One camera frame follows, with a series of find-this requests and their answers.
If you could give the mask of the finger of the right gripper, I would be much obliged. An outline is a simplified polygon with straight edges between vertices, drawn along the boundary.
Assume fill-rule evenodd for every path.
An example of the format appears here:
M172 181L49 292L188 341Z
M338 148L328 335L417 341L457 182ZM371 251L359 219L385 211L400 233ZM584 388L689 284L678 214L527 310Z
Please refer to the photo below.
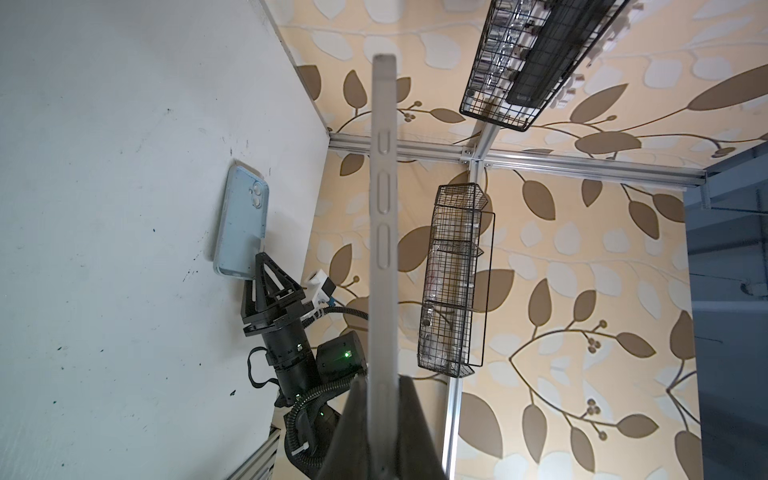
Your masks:
M274 266L272 267L274 271L274 279L282 287L281 291L278 293L277 302L302 302L305 298L303 288L290 275L281 269L272 258L271 260L274 262Z
M255 256L255 278L252 285L252 299L257 312L266 311L277 302L282 287L274 279L274 262L266 252Z

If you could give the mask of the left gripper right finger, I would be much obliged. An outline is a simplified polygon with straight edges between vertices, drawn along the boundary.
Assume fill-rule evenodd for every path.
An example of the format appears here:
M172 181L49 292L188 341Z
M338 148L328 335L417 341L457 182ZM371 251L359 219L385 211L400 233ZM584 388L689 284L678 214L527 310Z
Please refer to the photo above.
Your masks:
M399 377L397 475L399 479L445 480L440 457L411 377Z

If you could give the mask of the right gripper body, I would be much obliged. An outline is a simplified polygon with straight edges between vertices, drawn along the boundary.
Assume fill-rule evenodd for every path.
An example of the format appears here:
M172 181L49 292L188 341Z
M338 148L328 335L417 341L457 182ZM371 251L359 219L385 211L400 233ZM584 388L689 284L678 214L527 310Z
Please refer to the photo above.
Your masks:
M243 333L246 336L281 330L299 321L309 311L309 306L304 303L306 295L302 288L277 296L266 295L261 302L254 300L253 296L253 289L245 287L241 317L244 324Z

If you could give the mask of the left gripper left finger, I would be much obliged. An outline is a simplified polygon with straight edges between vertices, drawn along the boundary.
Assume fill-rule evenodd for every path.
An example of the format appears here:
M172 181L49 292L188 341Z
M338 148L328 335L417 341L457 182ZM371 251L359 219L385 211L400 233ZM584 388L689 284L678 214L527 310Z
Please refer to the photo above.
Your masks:
M350 385L343 413L316 478L365 480L369 475L368 456L367 378L358 375Z

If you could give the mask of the black phone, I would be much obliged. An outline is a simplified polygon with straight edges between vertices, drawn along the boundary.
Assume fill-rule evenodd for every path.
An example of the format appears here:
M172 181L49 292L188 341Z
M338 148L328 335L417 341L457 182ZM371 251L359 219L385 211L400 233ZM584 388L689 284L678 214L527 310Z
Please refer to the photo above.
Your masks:
M263 251L269 186L246 165L231 166L213 258L215 272L241 280L255 278L255 256Z

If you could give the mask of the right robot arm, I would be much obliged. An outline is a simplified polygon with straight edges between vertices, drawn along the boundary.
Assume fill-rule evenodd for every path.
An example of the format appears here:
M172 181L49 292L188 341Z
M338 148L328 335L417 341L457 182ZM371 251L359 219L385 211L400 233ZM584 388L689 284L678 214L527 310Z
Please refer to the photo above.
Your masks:
M330 314L348 314L366 321L368 313L342 305L333 298L336 284L322 271L302 286L271 257L255 255L254 276L245 281L241 305L243 332L260 336L263 352L275 376L256 389L278 386L277 408L285 408L284 449L289 462L308 478L315 478L329 451L341 414L328 402L347 392L355 377L367 370L358 335L349 331L317 347L310 345L307 328Z

